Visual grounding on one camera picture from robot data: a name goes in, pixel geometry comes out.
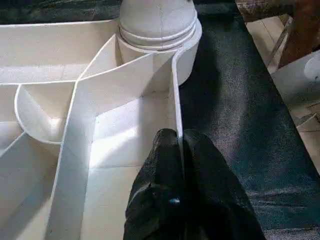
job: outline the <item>white cylindrical pillar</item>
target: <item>white cylindrical pillar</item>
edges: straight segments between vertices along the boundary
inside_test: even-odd
[[[164,51],[181,46],[196,29],[192,0],[123,0],[120,34],[129,44]]]

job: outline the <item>white maze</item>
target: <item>white maze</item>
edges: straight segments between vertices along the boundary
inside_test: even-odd
[[[182,137],[194,34],[141,50],[118,21],[0,26],[0,239],[120,240],[133,180],[163,128]]]

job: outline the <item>textured black surface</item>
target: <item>textured black surface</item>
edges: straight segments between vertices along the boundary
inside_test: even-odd
[[[195,0],[203,27],[180,87],[183,126],[205,133],[269,239],[320,239],[320,178],[233,0]],[[3,0],[1,24],[112,19],[118,0]]]
[[[160,130],[135,178],[124,240],[178,240],[185,229],[185,189],[176,132]]]
[[[196,130],[183,136],[188,239],[264,240],[249,198],[219,150]]]

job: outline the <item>white object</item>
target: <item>white object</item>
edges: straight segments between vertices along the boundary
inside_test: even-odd
[[[118,27],[0,26],[1,240],[122,239],[156,132],[174,129],[182,142],[179,84],[192,70],[199,21],[161,52],[128,44]]]
[[[192,0],[124,0],[120,33],[131,45],[147,50],[168,50],[188,41],[196,30]]]
[[[272,79],[286,104],[320,102],[320,50],[273,73]]]
[[[317,115],[314,114],[302,124],[298,125],[296,129],[301,132],[315,132],[320,131],[320,123],[318,121]]]

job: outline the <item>black fabric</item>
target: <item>black fabric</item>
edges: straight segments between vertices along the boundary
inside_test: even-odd
[[[205,133],[267,238],[320,239],[320,179],[233,0],[194,0],[203,36],[180,87],[183,127]],[[0,23],[115,18],[119,0],[2,0]]]
[[[188,239],[264,240],[249,198],[219,150],[198,131],[183,136]]]
[[[248,196],[210,139],[187,130],[183,147],[182,164],[175,131],[156,134],[132,184],[123,239],[264,240]]]
[[[185,230],[185,188],[174,130],[160,130],[135,178],[125,211],[124,240],[179,240]]]

